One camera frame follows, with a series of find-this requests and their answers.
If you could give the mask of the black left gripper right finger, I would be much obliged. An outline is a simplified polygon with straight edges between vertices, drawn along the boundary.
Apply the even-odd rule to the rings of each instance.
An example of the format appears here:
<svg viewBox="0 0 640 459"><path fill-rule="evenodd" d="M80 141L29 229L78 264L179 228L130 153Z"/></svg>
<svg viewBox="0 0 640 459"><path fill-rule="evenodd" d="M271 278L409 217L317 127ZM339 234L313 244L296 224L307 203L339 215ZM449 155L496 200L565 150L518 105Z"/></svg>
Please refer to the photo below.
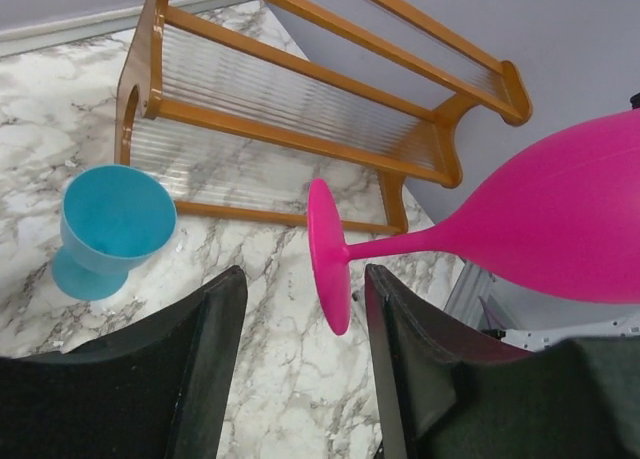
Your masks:
<svg viewBox="0 0 640 459"><path fill-rule="evenodd" d="M635 458L639 341L563 340L531 352L365 270L380 458Z"/></svg>

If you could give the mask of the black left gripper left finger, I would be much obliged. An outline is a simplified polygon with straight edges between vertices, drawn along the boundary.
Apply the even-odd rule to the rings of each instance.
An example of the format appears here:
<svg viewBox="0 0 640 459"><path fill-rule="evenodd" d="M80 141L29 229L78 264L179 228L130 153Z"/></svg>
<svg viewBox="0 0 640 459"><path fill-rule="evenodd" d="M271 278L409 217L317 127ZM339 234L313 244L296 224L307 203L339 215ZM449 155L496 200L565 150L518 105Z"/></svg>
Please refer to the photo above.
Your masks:
<svg viewBox="0 0 640 459"><path fill-rule="evenodd" d="M1 361L5 458L213 458L247 307L231 267L70 352Z"/></svg>

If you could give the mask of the blue plastic wine glass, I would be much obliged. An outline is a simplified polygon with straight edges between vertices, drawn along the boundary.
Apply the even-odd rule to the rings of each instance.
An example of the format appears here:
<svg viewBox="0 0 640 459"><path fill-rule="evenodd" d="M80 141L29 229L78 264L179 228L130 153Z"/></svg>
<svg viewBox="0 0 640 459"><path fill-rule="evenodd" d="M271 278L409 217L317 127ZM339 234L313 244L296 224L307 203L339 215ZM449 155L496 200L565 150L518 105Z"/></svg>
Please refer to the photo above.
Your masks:
<svg viewBox="0 0 640 459"><path fill-rule="evenodd" d="M168 191L130 166L85 170L61 201L62 246L52 263L56 286L68 296L97 301L122 288L131 270L162 249L176 229Z"/></svg>

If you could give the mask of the pink wine glass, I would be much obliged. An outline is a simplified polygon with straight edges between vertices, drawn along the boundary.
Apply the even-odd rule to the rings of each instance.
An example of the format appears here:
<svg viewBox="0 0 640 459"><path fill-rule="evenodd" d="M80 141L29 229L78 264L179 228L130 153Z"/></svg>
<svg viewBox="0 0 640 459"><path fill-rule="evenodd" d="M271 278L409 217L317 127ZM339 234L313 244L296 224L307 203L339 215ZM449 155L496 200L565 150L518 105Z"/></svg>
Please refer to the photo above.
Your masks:
<svg viewBox="0 0 640 459"><path fill-rule="evenodd" d="M422 231L347 244L322 179L307 224L317 294L331 330L351 317L353 260L435 251L522 287L599 304L639 300L639 113L556 132L516 154L448 218Z"/></svg>

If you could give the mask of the wooden dish rack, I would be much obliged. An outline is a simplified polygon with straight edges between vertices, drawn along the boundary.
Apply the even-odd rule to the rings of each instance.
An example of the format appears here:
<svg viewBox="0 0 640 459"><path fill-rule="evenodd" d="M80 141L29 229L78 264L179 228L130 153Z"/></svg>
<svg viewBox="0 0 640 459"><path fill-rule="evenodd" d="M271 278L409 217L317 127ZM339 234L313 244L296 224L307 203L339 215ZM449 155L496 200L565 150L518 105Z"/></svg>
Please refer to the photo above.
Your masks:
<svg viewBox="0 0 640 459"><path fill-rule="evenodd" d="M406 0L264 0L403 72L373 85L178 8L145 0L119 79L114 159L150 173L179 212L301 226L318 176L352 231L408 228L407 178L458 186L455 130L476 106L512 126L532 104L517 67Z"/></svg>

